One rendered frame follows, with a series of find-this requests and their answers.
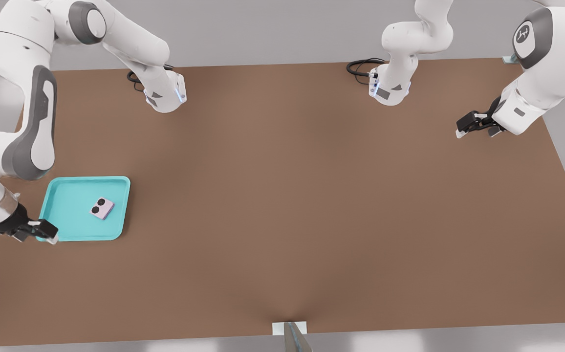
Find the small pale lilac phone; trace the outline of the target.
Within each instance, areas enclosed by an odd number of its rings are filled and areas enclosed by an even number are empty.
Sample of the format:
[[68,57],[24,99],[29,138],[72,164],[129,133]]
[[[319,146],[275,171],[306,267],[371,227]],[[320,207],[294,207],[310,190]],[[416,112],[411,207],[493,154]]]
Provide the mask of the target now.
[[114,206],[115,203],[113,203],[111,200],[108,200],[106,198],[98,198],[89,213],[97,217],[98,219],[104,220],[106,219],[108,214],[110,214]]

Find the pale blue-green tray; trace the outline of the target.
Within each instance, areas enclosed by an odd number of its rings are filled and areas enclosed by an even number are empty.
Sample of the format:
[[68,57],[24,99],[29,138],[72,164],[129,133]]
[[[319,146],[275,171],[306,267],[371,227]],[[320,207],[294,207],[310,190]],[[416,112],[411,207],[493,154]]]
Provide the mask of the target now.
[[[50,181],[40,218],[61,242],[112,241],[123,232],[131,182],[126,176],[57,177]],[[115,203],[106,219],[89,213],[98,198]]]

